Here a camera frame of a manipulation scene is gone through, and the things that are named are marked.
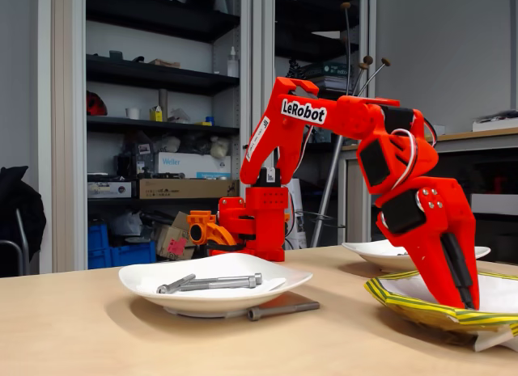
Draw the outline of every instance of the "red helmet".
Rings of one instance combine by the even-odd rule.
[[[108,109],[103,100],[96,93],[87,91],[87,115],[89,116],[106,116]]]

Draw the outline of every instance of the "table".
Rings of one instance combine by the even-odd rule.
[[[371,240],[371,196],[356,160],[356,145],[343,146],[338,160],[338,242]],[[518,148],[518,128],[463,132],[439,136],[435,149],[440,154]],[[355,194],[347,195],[347,190]]]
[[[518,353],[446,345],[380,305],[375,266],[342,247],[287,252],[318,311],[249,322],[190,319],[132,295],[118,268],[0,280],[5,375],[514,375]],[[518,267],[481,263],[489,272]]]

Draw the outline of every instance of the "white plate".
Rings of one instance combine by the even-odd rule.
[[[197,279],[233,277],[260,272],[263,284],[255,289],[211,289],[157,294],[159,285],[172,283],[190,273]],[[310,272],[283,267],[244,253],[225,253],[199,260],[162,264],[138,264],[121,268],[119,279],[134,294],[166,307],[166,310],[197,317],[243,314],[249,307],[268,302],[311,279]]]
[[[342,243],[342,246],[356,252],[366,261],[381,268],[384,272],[414,271],[415,265],[408,255],[399,256],[406,252],[404,247],[394,247],[388,240],[371,243]],[[475,247],[475,257],[480,259],[491,252],[488,247]]]

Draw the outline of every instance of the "white bottle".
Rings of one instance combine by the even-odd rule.
[[[240,76],[240,60],[237,59],[236,49],[234,49],[234,46],[232,46],[230,55],[228,56],[227,76],[237,78]]]

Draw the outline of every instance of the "blue crate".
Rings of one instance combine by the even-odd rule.
[[[110,248],[88,251],[88,269],[112,267]]]
[[[155,242],[112,247],[113,267],[156,262]]]
[[[109,248],[108,227],[106,224],[88,227],[88,251],[99,251]]]

